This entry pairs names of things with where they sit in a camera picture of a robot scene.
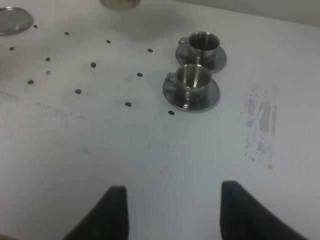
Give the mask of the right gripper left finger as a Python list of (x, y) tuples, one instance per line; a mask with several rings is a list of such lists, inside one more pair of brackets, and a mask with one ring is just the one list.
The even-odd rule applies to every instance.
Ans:
[(130, 223), (127, 190), (112, 186), (65, 240), (127, 240)]

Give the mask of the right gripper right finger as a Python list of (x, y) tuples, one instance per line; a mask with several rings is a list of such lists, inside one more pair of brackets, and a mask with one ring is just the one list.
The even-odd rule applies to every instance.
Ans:
[(304, 240), (237, 181), (221, 184), (220, 233), (223, 240)]

